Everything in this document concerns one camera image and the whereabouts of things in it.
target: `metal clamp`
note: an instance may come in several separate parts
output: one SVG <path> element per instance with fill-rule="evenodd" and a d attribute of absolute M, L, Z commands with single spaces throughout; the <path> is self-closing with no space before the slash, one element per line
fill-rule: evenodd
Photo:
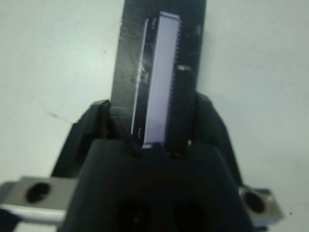
<path fill-rule="evenodd" d="M 270 190 L 240 187 L 239 195 L 255 227 L 268 226 L 283 219 L 279 204 Z"/>
<path fill-rule="evenodd" d="M 21 217 L 24 222 L 59 226 L 76 184 L 77 179 L 23 177 L 4 197 L 0 208 Z"/>

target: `white wall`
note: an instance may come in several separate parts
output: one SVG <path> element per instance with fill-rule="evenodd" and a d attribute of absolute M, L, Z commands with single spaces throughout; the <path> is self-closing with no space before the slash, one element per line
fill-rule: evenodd
<path fill-rule="evenodd" d="M 109 98 L 123 2 L 0 0 L 0 183 L 48 176 L 71 124 Z M 244 181 L 277 196 L 286 218 L 272 232 L 308 230 L 308 8 L 207 7 L 198 90 L 224 119 Z"/>

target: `screw hole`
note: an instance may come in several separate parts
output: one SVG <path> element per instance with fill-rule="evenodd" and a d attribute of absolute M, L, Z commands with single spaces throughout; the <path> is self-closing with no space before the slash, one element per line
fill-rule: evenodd
<path fill-rule="evenodd" d="M 26 195 L 29 203 L 37 203 L 46 198 L 50 192 L 50 185 L 47 183 L 38 183 L 32 186 Z"/>
<path fill-rule="evenodd" d="M 248 205 L 248 207 L 252 211 L 254 211 L 258 214 L 265 211 L 264 202 L 256 194 L 254 194 L 252 192 L 247 192 L 247 193 L 245 193 L 244 199 L 245 199 L 246 204 Z"/>

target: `mounting hole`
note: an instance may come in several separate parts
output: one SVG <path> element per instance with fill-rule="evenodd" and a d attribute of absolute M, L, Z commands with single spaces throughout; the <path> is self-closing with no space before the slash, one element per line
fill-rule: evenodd
<path fill-rule="evenodd" d="M 177 203 L 174 207 L 174 220 L 180 232 L 206 231 L 206 214 L 195 202 Z"/>
<path fill-rule="evenodd" d="M 29 203 L 37 203 L 45 199 L 50 191 L 50 185 L 47 183 L 38 183 L 32 186 L 26 195 Z"/>
<path fill-rule="evenodd" d="M 245 199 L 247 206 L 252 211 L 254 211 L 258 214 L 265 211 L 264 202 L 262 201 L 262 199 L 258 195 L 254 194 L 252 192 L 247 192 L 244 195 L 244 199 Z"/>
<path fill-rule="evenodd" d="M 143 201 L 124 202 L 118 214 L 120 232 L 146 232 L 151 223 L 151 209 Z"/>

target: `scratch mark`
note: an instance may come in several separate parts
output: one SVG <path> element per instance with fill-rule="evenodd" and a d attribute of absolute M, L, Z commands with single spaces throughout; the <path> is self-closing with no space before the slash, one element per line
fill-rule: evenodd
<path fill-rule="evenodd" d="M 53 118 L 56 118 L 56 119 L 58 119 L 58 120 L 60 120 L 60 121 L 62 121 L 62 122 L 65 122 L 65 123 L 69 123 L 69 124 L 73 124 L 73 123 L 71 123 L 71 122 L 69 122 L 68 120 L 66 120 L 63 116 L 61 116 L 61 115 L 58 115 L 58 114 L 56 114 L 56 113 L 53 113 L 53 112 L 49 112 L 49 111 L 47 111 L 47 110 L 44 110 L 45 111 L 45 113 L 47 113 L 50 117 L 53 117 Z"/>

